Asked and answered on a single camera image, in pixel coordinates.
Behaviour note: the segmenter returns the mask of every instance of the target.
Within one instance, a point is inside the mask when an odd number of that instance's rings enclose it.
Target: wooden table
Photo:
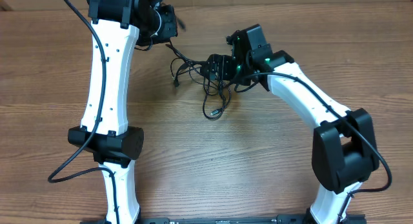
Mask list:
[[[413,222],[413,4],[360,3],[177,8],[188,27],[173,39],[192,59],[230,54],[225,36],[256,23],[340,103],[372,115],[394,184],[360,194],[351,213],[371,223]],[[91,35],[70,11],[0,13],[0,223],[79,223],[102,218],[101,173],[49,184],[76,148],[88,96]],[[136,52],[128,118],[145,130],[136,165],[143,217],[217,218],[302,213],[318,181],[312,131],[282,100],[255,87],[234,94],[219,121],[202,114],[201,86],[182,77],[163,45]],[[211,99],[207,108],[215,109]],[[63,175],[95,167],[82,153]],[[363,186],[380,187],[383,167]]]

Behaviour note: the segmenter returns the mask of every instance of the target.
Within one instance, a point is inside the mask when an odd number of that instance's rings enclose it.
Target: robotic arm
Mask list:
[[[99,168],[106,169],[103,170],[103,176],[108,213],[104,220],[97,223],[145,223],[145,220],[139,217],[140,207],[136,199],[134,180],[135,162],[143,146],[143,130],[128,126],[126,116],[130,62],[136,45],[165,43],[171,37],[177,36],[174,9],[171,6],[160,6],[161,0],[87,1],[92,27],[105,51],[108,79],[101,119],[98,121],[96,134],[89,142],[92,129],[97,123],[96,113],[101,95],[99,88],[102,86],[103,76],[101,51],[97,40],[93,38],[88,103],[81,125],[68,131],[68,141],[77,147],[88,143],[85,149],[93,153]],[[210,75],[216,73],[214,70],[221,68],[218,70],[224,70],[225,75],[232,75],[228,78],[232,83],[239,79],[239,75],[246,76],[239,82],[243,85],[249,85],[251,80],[259,81],[268,91],[286,101],[305,123],[314,129],[312,167],[321,184],[317,198],[307,214],[294,216],[296,223],[365,223],[364,218],[346,218],[345,209],[349,201],[346,199],[350,191],[358,189],[370,173],[378,168],[378,158],[329,110],[336,111],[351,123],[376,148],[369,114],[363,109],[351,112],[346,106],[328,97],[302,73],[299,65],[284,51],[273,54],[259,25],[235,32],[227,38],[227,43],[233,45],[234,50],[230,57],[233,60],[225,62],[215,59],[214,63],[202,67],[203,76],[210,79]],[[244,65],[246,60],[252,62],[252,67],[243,67],[240,70],[239,65]],[[318,94],[327,103],[327,107],[311,90],[297,83],[298,80]],[[342,146],[340,137],[352,137],[352,141]],[[275,220],[281,222],[289,217],[280,215]]]

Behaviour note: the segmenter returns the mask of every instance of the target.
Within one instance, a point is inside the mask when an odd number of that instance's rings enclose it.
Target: white plastic casing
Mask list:
[[[109,168],[115,174],[119,223],[135,223],[139,214],[139,203],[137,202],[135,193],[135,161],[132,160],[127,168],[122,168],[121,165],[116,163],[107,162],[99,165],[99,167]],[[106,196],[108,199],[108,214],[106,215],[106,220],[111,223],[116,223],[112,178],[108,172],[102,171],[102,173],[105,179]]]
[[[350,110],[346,106],[334,101],[313,84],[313,82],[304,75],[297,63],[285,63],[284,65],[276,67],[274,72],[300,78],[342,117],[346,116],[346,111]],[[268,87],[274,95],[287,102],[311,130],[319,127],[323,121],[332,122],[337,120],[337,117],[331,112],[327,112],[327,108],[324,107],[307,88],[295,82],[293,79],[270,75],[268,76]],[[362,183],[357,182],[350,185],[340,194],[329,191],[320,185],[317,199],[310,208],[311,215],[319,224],[336,224],[347,192],[359,188],[361,184]]]
[[[128,129],[126,116],[126,95],[130,62],[134,53],[134,46],[139,37],[139,29],[129,25],[127,30],[114,21],[99,20],[92,24],[99,36],[106,58],[106,91],[103,101],[102,122],[97,128],[98,134],[108,134],[109,130],[116,131],[116,135],[123,134]],[[102,85],[101,54],[93,37],[92,75],[90,79],[89,98],[85,114],[81,121],[89,132],[95,125],[99,98]]]

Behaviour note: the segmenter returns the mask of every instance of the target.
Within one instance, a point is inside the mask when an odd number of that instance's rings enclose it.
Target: cable connector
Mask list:
[[[214,111],[212,111],[212,112],[210,113],[210,115],[211,115],[211,116],[215,116],[215,115],[219,114],[220,112],[222,112],[222,108],[217,108],[217,109],[215,109]]]

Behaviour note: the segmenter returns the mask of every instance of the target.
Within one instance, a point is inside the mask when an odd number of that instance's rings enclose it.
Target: tabletop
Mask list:
[[[394,184],[360,194],[349,212],[371,223],[413,222],[413,3],[176,8],[186,26],[173,38],[187,57],[230,54],[225,36],[259,23],[328,95],[374,122]],[[92,38],[71,11],[0,12],[0,223],[79,223],[106,214],[101,173],[49,184],[76,148],[67,142],[88,97]],[[128,119],[145,131],[136,163],[142,216],[273,217],[304,213],[319,185],[312,130],[280,98],[256,86],[232,93],[223,117],[202,113],[204,92],[169,72],[164,45],[135,52]],[[219,106],[209,99],[207,110]],[[62,176],[96,167],[83,152]],[[386,182],[383,167],[364,188]]]

